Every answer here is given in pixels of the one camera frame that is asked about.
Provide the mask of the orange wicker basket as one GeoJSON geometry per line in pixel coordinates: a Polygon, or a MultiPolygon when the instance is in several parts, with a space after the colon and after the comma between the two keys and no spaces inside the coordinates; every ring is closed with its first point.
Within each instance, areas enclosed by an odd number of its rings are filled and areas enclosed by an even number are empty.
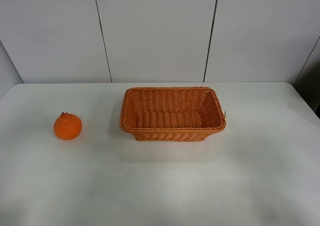
{"type": "Polygon", "coordinates": [[[209,87],[127,89],[119,126],[137,141],[203,141],[222,132],[226,117],[209,87]]]}

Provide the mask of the orange with stem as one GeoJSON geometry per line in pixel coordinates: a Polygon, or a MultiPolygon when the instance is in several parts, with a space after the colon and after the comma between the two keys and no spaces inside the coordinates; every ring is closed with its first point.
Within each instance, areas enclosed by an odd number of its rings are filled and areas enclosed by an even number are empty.
{"type": "Polygon", "coordinates": [[[74,114],[62,112],[53,125],[53,130],[57,138],[62,140],[72,140],[80,135],[82,121],[74,114]]]}

